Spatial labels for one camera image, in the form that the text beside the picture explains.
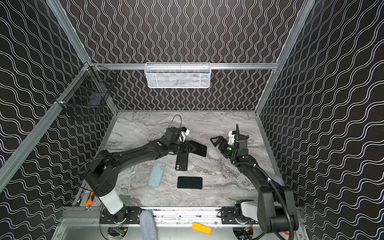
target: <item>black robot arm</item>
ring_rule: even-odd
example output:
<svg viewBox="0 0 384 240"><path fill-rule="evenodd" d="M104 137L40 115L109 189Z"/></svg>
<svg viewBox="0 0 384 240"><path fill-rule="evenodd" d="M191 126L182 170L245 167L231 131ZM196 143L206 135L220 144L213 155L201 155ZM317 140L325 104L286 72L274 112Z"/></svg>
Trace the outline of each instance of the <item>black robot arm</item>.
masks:
<svg viewBox="0 0 384 240"><path fill-rule="evenodd" d="M264 233L289 231L289 239L293 239L293 230L297 230L299 224L292 190L272 180L260 168L256 159L248 154L249 136L240 134L238 125L236 131L230 132L229 135L229 141L219 136L211 138L211 142L257 189L259 193L257 221L260 228ZM279 202L282 206L275 206L275 202ZM246 222L248 218L244 216L241 206L237 206L236 209L237 219Z"/></svg>
<svg viewBox="0 0 384 240"><path fill-rule="evenodd" d="M92 161L85 180L116 223L126 219L124 204L115 191L117 177L122 170L168 154L195 153L206 156L206 146L194 141L185 141L186 131L185 127L169 127L161 138L150 141L144 146L113 153L103 150Z"/></svg>

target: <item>wavy pattern wallpaper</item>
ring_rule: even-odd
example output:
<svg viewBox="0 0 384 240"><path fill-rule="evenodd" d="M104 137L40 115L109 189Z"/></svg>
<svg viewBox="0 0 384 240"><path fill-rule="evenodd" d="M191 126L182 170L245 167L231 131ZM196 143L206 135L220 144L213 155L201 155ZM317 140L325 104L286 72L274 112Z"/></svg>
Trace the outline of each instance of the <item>wavy pattern wallpaper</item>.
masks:
<svg viewBox="0 0 384 240"><path fill-rule="evenodd" d="M46 113L82 66L45 0L0 1L0 164ZM55 120L0 193L0 239L51 239L71 205L112 115Z"/></svg>
<svg viewBox="0 0 384 240"><path fill-rule="evenodd" d="M316 1L260 115L312 240L384 238L384 1Z"/></svg>
<svg viewBox="0 0 384 240"><path fill-rule="evenodd" d="M121 71L112 92L118 109L253 111L271 70L213 70L210 88L149 88L144 71Z"/></svg>
<svg viewBox="0 0 384 240"><path fill-rule="evenodd" d="M0 1L0 166L83 65L44 0Z"/></svg>
<svg viewBox="0 0 384 240"><path fill-rule="evenodd" d="M271 63L303 0L60 2L96 63Z"/></svg>
<svg viewBox="0 0 384 240"><path fill-rule="evenodd" d="M65 206L84 180L112 114L75 121L63 111L0 194L0 239L51 239Z"/></svg>

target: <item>light blue phone case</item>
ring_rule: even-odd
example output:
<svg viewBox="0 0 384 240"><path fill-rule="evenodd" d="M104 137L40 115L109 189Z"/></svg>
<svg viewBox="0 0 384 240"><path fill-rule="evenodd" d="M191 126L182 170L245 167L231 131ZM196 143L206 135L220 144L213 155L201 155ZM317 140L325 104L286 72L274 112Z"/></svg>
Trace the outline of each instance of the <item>light blue phone case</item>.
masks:
<svg viewBox="0 0 384 240"><path fill-rule="evenodd" d="M165 163L155 162L153 164L151 173L149 174L147 185L150 187L159 187L161 179L163 178L164 169L166 167Z"/></svg>

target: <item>orange block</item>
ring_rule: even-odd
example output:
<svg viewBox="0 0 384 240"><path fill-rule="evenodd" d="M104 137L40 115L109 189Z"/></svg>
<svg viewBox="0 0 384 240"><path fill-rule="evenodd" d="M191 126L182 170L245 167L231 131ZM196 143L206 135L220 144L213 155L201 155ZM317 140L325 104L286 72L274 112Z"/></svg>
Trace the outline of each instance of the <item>orange block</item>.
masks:
<svg viewBox="0 0 384 240"><path fill-rule="evenodd" d="M208 235L211 235L211 230L212 230L211 227L204 226L204 225L197 223L197 222L193 223L192 229L199 231L199 232L202 232L202 233L205 233L205 234L208 234Z"/></svg>

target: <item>red wire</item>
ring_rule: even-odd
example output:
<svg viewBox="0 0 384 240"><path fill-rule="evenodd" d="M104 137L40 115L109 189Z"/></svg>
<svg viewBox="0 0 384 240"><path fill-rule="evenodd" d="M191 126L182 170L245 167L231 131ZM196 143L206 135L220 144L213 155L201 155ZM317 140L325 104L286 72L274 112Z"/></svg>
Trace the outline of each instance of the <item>red wire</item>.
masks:
<svg viewBox="0 0 384 240"><path fill-rule="evenodd" d="M251 225L251 227L250 228L248 228L246 231L248 232L249 230L251 230L252 229L252 227L253 227L253 222L252 222L252 219L249 219L249 225Z"/></svg>

